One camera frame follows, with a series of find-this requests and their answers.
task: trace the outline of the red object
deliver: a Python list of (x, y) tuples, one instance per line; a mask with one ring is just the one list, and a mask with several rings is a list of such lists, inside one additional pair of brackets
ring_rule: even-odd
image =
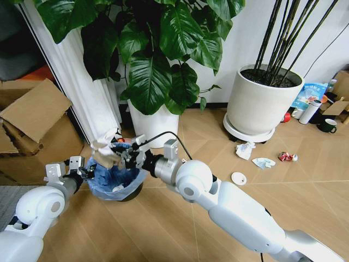
[(50, 79), (51, 81), (55, 80), (55, 78), (53, 77), (51, 70), (47, 64), (44, 65), (43, 67), (39, 68), (38, 70), (35, 70), (34, 72), (31, 72), (31, 73), (23, 76), (21, 79), (45, 80), (46, 78)]
[(282, 119), (281, 123), (287, 123), (289, 120), (291, 120), (291, 114), (287, 112), (285, 113), (284, 119)]
[(281, 152), (279, 154), (279, 159), (283, 161), (297, 161), (298, 157), (296, 154), (289, 154), (287, 152)]

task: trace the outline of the trash can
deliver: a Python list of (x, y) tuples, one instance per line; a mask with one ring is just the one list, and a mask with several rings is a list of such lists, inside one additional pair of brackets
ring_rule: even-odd
[(92, 194), (102, 200), (128, 201), (136, 197), (142, 189), (147, 172), (138, 168), (119, 169), (113, 166), (107, 169), (99, 165), (92, 157), (87, 168), (96, 164), (94, 179), (87, 181)]

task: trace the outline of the robotic arm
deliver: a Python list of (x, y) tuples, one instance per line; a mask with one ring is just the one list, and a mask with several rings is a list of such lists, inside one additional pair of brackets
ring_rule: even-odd
[[(110, 148), (122, 158), (126, 168), (146, 169), (184, 200), (202, 206), (216, 225), (248, 249), (269, 253), (280, 262), (344, 261), (308, 234), (284, 231), (265, 207), (232, 183), (220, 181), (205, 163), (190, 160), (183, 164), (178, 156), (178, 140), (166, 142), (164, 155), (156, 156), (148, 142), (141, 135), (132, 139), (130, 148), (113, 144)], [(82, 157), (70, 158), (65, 176), (63, 167), (62, 163), (47, 165), (48, 184), (29, 191), (18, 202), (16, 217), (0, 233), (0, 254), (5, 262), (37, 261), (43, 236), (83, 179), (92, 177), (93, 167), (83, 170)]]

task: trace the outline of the crumpled red wrapper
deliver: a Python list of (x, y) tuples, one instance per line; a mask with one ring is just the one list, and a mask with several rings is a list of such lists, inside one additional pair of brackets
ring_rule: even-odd
[(298, 157), (296, 154), (289, 154), (287, 152), (281, 152), (279, 154), (279, 159), (283, 162), (283, 161), (297, 161)]

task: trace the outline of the white plant pot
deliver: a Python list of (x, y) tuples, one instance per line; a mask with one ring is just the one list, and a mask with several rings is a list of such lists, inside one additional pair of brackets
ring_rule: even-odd
[[(135, 128), (136, 135), (145, 134), (147, 139), (153, 138), (154, 136), (161, 134), (165, 131), (172, 131), (176, 135), (178, 133), (178, 121), (179, 116), (169, 112), (165, 105), (153, 115), (144, 115), (139, 112), (131, 103), (127, 101), (133, 126)], [(164, 143), (168, 139), (175, 139), (172, 134), (165, 134), (149, 143), (151, 148), (164, 147)]]
[(241, 71), (254, 65), (242, 67), (236, 74), (227, 108), (228, 119), (240, 132), (259, 135), (275, 128), (292, 105), (304, 85), (304, 79), (289, 72), (287, 78), (297, 86), (288, 88), (270, 87), (254, 83), (241, 75)]

